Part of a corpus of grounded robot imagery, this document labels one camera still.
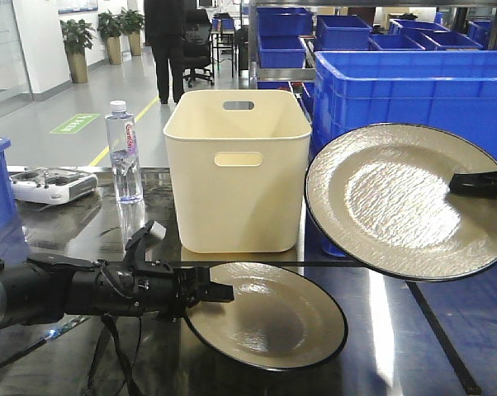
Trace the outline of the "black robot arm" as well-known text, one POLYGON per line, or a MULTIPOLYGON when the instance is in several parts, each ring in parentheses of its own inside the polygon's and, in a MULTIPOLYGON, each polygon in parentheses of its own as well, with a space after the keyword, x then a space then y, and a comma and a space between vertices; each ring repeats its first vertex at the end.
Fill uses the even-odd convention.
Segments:
POLYGON ((8 265, 0 259, 0 329, 56 323, 64 315, 177 319, 200 303, 229 303, 231 285, 211 281, 205 267, 121 262, 37 253, 8 265))

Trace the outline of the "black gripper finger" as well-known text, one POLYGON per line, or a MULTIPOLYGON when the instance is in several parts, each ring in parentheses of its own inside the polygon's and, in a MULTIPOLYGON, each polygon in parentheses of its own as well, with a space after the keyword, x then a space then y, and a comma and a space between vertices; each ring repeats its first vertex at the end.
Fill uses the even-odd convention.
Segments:
POLYGON ((497 198, 497 171, 456 173, 448 184, 452 194, 486 199, 497 198))

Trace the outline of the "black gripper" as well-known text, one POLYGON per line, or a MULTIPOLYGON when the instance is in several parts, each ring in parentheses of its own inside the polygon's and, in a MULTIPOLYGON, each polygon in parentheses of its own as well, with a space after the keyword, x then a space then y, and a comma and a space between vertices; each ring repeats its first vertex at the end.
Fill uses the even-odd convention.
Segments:
POLYGON ((234 301, 232 285, 210 282, 206 267, 177 268, 146 262, 134 268, 103 262, 93 271, 74 274, 69 287, 69 313, 140 317, 157 313, 180 318, 198 302, 234 301))

